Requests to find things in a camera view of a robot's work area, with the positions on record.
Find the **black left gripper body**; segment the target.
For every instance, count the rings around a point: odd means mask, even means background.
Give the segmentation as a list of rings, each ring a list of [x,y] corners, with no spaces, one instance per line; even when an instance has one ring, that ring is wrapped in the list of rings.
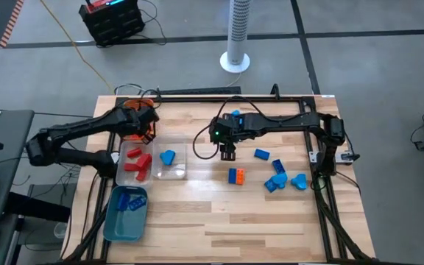
[[[151,138],[151,125],[160,118],[153,107],[143,106],[138,109],[120,107],[123,120],[119,123],[116,132],[119,135],[137,135],[138,137]]]

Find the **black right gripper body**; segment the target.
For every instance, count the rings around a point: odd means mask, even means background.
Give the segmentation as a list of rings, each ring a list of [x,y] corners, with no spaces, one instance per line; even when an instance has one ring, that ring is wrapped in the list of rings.
[[[210,142],[214,144],[238,143],[243,140],[243,124],[239,124],[242,116],[224,114],[223,117],[213,117],[208,129]]]

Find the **orange plastic bin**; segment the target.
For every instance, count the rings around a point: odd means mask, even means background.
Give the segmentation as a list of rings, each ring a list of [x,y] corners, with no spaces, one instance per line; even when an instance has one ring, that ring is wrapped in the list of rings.
[[[146,106],[152,107],[153,104],[154,102],[152,99],[128,99],[122,103],[124,107],[129,107],[136,110],[140,107],[146,107]],[[149,135],[149,127],[146,132],[146,135]],[[143,138],[143,136],[144,135],[126,135],[126,136],[123,136],[122,139],[124,141],[132,141],[132,142],[140,143],[142,142],[141,139]]]

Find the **clear plastic bin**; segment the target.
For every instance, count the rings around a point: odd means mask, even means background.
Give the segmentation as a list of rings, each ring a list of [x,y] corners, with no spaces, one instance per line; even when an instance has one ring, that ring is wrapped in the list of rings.
[[[119,151],[119,162],[118,162],[118,169],[117,169],[117,175],[116,175],[116,183],[118,186],[138,186],[142,188],[149,188],[152,184],[152,175],[151,175],[151,169],[152,169],[152,162],[147,167],[148,176],[143,182],[138,182],[135,177],[138,172],[126,172],[124,170],[124,164],[125,163],[136,163],[138,157],[136,158],[128,158],[127,152],[134,148],[141,148],[142,154],[149,153],[152,155],[152,148],[150,145],[145,145],[141,143],[136,143],[132,141],[124,141],[120,146]]]
[[[176,152],[173,164],[165,166],[159,155],[166,150]],[[186,177],[187,146],[186,139],[180,135],[157,136],[153,141],[152,170],[153,177],[159,180],[180,180]]]

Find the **black bar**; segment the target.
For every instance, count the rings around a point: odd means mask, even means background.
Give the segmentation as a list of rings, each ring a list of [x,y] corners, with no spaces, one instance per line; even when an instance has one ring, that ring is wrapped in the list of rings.
[[[159,90],[161,95],[241,94],[240,86]]]

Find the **white tower fan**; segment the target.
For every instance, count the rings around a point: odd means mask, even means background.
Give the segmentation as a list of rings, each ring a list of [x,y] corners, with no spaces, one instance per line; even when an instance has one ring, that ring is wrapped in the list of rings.
[[[221,67],[232,74],[240,74],[250,66],[245,52],[252,0],[230,0],[227,51],[220,57]]]

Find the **teal plastic bin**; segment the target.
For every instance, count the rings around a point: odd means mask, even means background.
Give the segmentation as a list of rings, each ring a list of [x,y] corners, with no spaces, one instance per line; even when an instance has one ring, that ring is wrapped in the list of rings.
[[[147,203],[136,211],[131,211],[128,207],[126,211],[116,209],[119,195],[126,193],[130,195],[130,201],[136,197],[147,198]],[[148,208],[148,194],[146,189],[134,186],[117,186],[112,190],[107,212],[103,236],[107,241],[138,241],[144,234],[146,225],[146,215]]]

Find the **black equipment case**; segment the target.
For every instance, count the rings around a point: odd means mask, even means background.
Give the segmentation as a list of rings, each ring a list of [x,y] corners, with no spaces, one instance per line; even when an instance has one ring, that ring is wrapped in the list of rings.
[[[97,46],[111,46],[141,32],[138,0],[85,0],[79,15]]]

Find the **grey outlet box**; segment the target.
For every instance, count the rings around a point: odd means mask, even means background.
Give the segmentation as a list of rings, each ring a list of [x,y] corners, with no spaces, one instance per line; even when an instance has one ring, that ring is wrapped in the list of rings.
[[[308,156],[311,163],[317,162],[317,152],[309,152]],[[358,160],[359,158],[360,158],[359,154],[354,154],[350,151],[337,152],[335,154],[336,163],[339,163],[339,164],[351,164],[354,161]]]

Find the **dark grey side desk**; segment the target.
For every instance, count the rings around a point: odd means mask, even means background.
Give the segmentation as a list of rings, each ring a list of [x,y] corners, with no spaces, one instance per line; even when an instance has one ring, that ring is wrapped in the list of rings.
[[[0,265],[4,265],[18,223],[18,217],[2,217],[8,194],[18,168],[34,113],[31,110],[8,110],[0,113]]]

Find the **clear cup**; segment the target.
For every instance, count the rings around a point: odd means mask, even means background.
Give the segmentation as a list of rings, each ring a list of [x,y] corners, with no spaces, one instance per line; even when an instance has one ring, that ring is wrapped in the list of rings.
[[[58,222],[53,229],[54,236],[57,239],[64,239],[67,232],[68,224],[65,222]]]

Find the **black shelf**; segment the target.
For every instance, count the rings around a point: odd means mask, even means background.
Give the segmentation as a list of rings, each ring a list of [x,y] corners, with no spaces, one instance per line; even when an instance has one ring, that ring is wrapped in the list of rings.
[[[54,222],[67,222],[71,209],[43,200],[10,192],[3,213],[35,217]]]

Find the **black table frame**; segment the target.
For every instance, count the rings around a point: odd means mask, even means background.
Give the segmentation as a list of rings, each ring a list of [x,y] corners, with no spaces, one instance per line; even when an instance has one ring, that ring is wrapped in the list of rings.
[[[237,147],[225,162],[214,154],[204,131],[220,112],[260,110],[269,116],[317,111],[339,114],[333,96],[164,96],[158,109],[157,136],[186,139],[186,176],[154,180],[149,188],[144,234],[137,242],[109,242],[102,234],[85,238],[85,229],[102,227],[99,217],[115,183],[95,180],[95,170],[81,170],[66,240],[67,262],[82,248],[82,265],[334,263],[368,265],[375,252],[351,166],[335,177],[320,177],[308,153],[322,144],[308,132],[278,132]],[[256,149],[269,160],[254,156]],[[288,180],[269,193],[264,183],[280,159]],[[228,182],[230,168],[244,169],[244,184]],[[306,174],[307,189],[290,180]]]

